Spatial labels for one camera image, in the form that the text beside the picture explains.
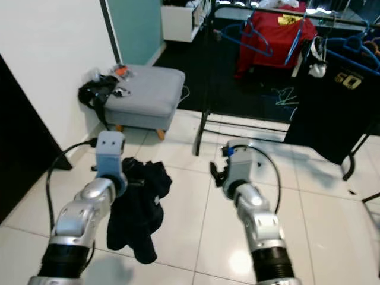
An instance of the white shelf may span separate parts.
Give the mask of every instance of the white shelf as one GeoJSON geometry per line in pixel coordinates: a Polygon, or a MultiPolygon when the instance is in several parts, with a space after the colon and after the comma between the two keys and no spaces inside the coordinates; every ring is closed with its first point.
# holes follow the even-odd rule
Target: white shelf
{"type": "Polygon", "coordinates": [[[206,13],[203,11],[203,2],[209,0],[193,0],[188,2],[188,6],[162,6],[162,29],[164,40],[174,40],[177,42],[191,43],[197,35],[202,25],[206,13]]]}

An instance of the floor tile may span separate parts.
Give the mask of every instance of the floor tile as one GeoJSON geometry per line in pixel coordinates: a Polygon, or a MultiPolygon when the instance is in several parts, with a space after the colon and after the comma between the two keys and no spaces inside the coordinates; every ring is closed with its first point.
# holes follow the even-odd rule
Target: floor tile
{"type": "Polygon", "coordinates": [[[245,283],[214,277],[206,274],[195,273],[193,285],[243,285],[245,283]]]}
{"type": "Polygon", "coordinates": [[[372,239],[380,242],[380,205],[367,202],[365,206],[368,230],[370,231],[372,239]]]}
{"type": "MultiPolygon", "coordinates": [[[[74,195],[94,179],[90,170],[95,165],[93,153],[85,153],[71,171],[56,170],[52,174],[50,190],[55,218],[62,207],[72,201],[74,195]]],[[[49,212],[45,194],[45,177],[29,191],[17,208],[7,218],[5,225],[32,233],[49,236],[49,212]]]]}
{"type": "Polygon", "coordinates": [[[375,254],[375,264],[380,264],[380,241],[373,240],[371,242],[372,245],[372,252],[375,254]]]}
{"type": "MultiPolygon", "coordinates": [[[[86,153],[70,172],[56,171],[52,176],[52,199],[57,218],[62,207],[70,202],[95,176],[90,167],[95,162],[92,153],[86,153]]],[[[193,270],[201,238],[202,220],[207,202],[210,175],[190,170],[167,167],[173,185],[162,199],[164,222],[153,235],[158,261],[193,270]]],[[[97,248],[107,250],[106,232],[109,216],[100,223],[97,231],[97,248]]],[[[45,195],[45,182],[33,188],[20,202],[5,223],[16,229],[49,236],[49,216],[45,195]]],[[[129,247],[119,253],[134,256],[129,247]]]]}
{"type": "Polygon", "coordinates": [[[378,253],[362,203],[305,192],[301,197],[315,284],[379,284],[378,253]]]}
{"type": "MultiPolygon", "coordinates": [[[[38,273],[47,245],[46,237],[0,228],[0,283],[27,284],[38,273]]],[[[155,263],[142,265],[134,258],[95,251],[81,277],[88,285],[191,285],[193,272],[155,263]]]]}
{"type": "MultiPolygon", "coordinates": [[[[135,156],[143,144],[148,132],[149,130],[147,129],[131,128],[129,126],[125,126],[123,129],[123,134],[125,136],[125,145],[122,157],[135,156]]],[[[96,153],[96,149],[90,148],[88,152],[96,153]]]]}
{"type": "MultiPolygon", "coordinates": [[[[257,186],[274,208],[277,201],[276,188],[262,184],[257,186]]],[[[304,284],[313,284],[299,191],[283,189],[279,218],[296,275],[304,284]]],[[[208,197],[197,272],[255,284],[242,223],[232,201],[224,197],[221,189],[213,186],[208,197]]]]}
{"type": "Polygon", "coordinates": [[[366,149],[370,159],[372,160],[373,166],[375,167],[378,175],[380,175],[380,144],[366,144],[366,149]]]}
{"type": "Polygon", "coordinates": [[[325,159],[323,156],[321,156],[311,147],[304,147],[301,145],[292,145],[292,150],[293,150],[294,159],[298,159],[298,160],[312,159],[312,160],[320,160],[322,162],[328,162],[327,159],[325,159]]]}
{"type": "MultiPolygon", "coordinates": [[[[234,138],[220,136],[219,139],[226,141],[220,144],[222,147],[223,145],[226,145],[228,140],[234,138]]],[[[257,148],[264,151],[275,163],[280,173],[282,186],[298,189],[295,163],[290,146],[285,144],[268,145],[267,143],[259,142],[257,148]]],[[[274,167],[268,159],[259,152],[254,152],[254,161],[255,163],[252,165],[251,171],[251,181],[276,186],[278,184],[277,176],[274,167]]],[[[218,166],[219,171],[227,165],[226,158],[222,157],[221,151],[216,152],[215,163],[218,166]]]]}
{"type": "MultiPolygon", "coordinates": [[[[357,193],[360,193],[363,198],[379,193],[380,176],[373,168],[370,155],[366,148],[362,147],[355,154],[355,164],[355,171],[349,179],[350,183],[353,186],[353,190],[357,193]]],[[[379,204],[380,199],[375,199],[372,202],[379,204]]]]}
{"type": "Polygon", "coordinates": [[[352,195],[349,190],[354,191],[353,185],[343,181],[340,166],[329,161],[314,159],[295,159],[296,174],[301,191],[360,200],[361,193],[352,195]]]}
{"type": "Polygon", "coordinates": [[[379,135],[370,135],[366,141],[366,143],[370,144],[380,144],[380,136],[379,135]]]}
{"type": "Polygon", "coordinates": [[[221,117],[221,121],[227,122],[227,123],[233,123],[233,124],[247,125],[247,126],[259,126],[261,128],[279,129],[282,131],[287,131],[289,128],[288,123],[263,121],[263,120],[257,120],[257,119],[249,119],[249,118],[226,116],[226,115],[223,115],[221,117]]]}
{"type": "Polygon", "coordinates": [[[95,251],[83,274],[87,285],[191,285],[193,272],[167,265],[140,264],[136,259],[95,251]]]}
{"type": "Polygon", "coordinates": [[[48,238],[0,227],[0,284],[28,284],[38,273],[48,238]]]}
{"type": "Polygon", "coordinates": [[[267,151],[271,151],[271,148],[278,148],[281,145],[278,142],[282,142],[285,137],[284,132],[274,132],[274,131],[263,131],[260,129],[255,128],[248,128],[248,127],[242,127],[242,126],[231,126],[226,124],[221,124],[220,132],[224,135],[224,138],[221,137],[219,139],[219,143],[225,144],[228,140],[231,138],[234,138],[234,135],[237,136],[243,136],[246,138],[258,138],[262,140],[254,140],[255,146],[257,147],[266,147],[267,151]]]}
{"type": "MultiPolygon", "coordinates": [[[[217,115],[211,118],[220,119],[217,115]]],[[[165,140],[160,141],[156,132],[150,131],[137,153],[137,159],[163,161],[166,166],[208,173],[209,161],[215,156],[218,135],[205,132],[200,155],[194,156],[192,149],[200,122],[201,113],[177,110],[165,140]]],[[[219,126],[219,123],[207,123],[207,128],[213,131],[218,131],[219,126]]]]}
{"type": "MultiPolygon", "coordinates": [[[[166,170],[173,185],[169,194],[161,200],[164,209],[163,224],[152,235],[157,261],[194,270],[210,175],[171,167],[166,170]]],[[[107,218],[102,221],[97,234],[97,248],[104,250],[108,250],[107,221],[107,218]]],[[[129,246],[118,253],[134,256],[129,246]]]]}

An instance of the black rubber joint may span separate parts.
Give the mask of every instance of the black rubber joint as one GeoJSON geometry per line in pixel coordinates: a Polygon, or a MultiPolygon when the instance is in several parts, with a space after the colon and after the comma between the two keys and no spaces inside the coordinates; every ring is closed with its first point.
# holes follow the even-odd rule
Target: black rubber joint
{"type": "Polygon", "coordinates": [[[84,246],[49,245],[38,276],[80,278],[89,250],[84,246]]]}
{"type": "Polygon", "coordinates": [[[252,253],[257,282],[293,278],[292,263],[286,248],[265,248],[252,253]]]}

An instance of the ottoman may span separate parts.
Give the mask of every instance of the ottoman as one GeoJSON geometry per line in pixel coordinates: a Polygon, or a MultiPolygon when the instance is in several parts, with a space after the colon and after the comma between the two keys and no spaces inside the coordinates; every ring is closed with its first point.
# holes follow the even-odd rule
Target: ottoman
{"type": "Polygon", "coordinates": [[[155,129],[161,140],[169,129],[182,95],[185,74],[182,71],[139,65],[128,65],[135,74],[123,83],[131,94],[110,96],[104,105],[106,120],[122,126],[155,129]]]}

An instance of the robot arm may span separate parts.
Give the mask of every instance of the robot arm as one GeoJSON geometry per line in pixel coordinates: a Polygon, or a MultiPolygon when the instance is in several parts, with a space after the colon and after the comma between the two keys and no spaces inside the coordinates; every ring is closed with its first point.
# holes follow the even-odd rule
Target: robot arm
{"type": "Polygon", "coordinates": [[[103,131],[96,145],[96,178],[61,210],[37,276],[29,285],[81,285],[80,275],[101,219],[127,186],[122,173],[124,136],[103,131]]]}
{"type": "Polygon", "coordinates": [[[251,146],[248,139],[229,141],[223,148],[228,157],[224,172],[217,172],[210,163],[211,174],[226,197],[233,199],[245,226],[258,285],[301,285],[295,278],[278,217],[249,178],[254,163],[251,146]]]}

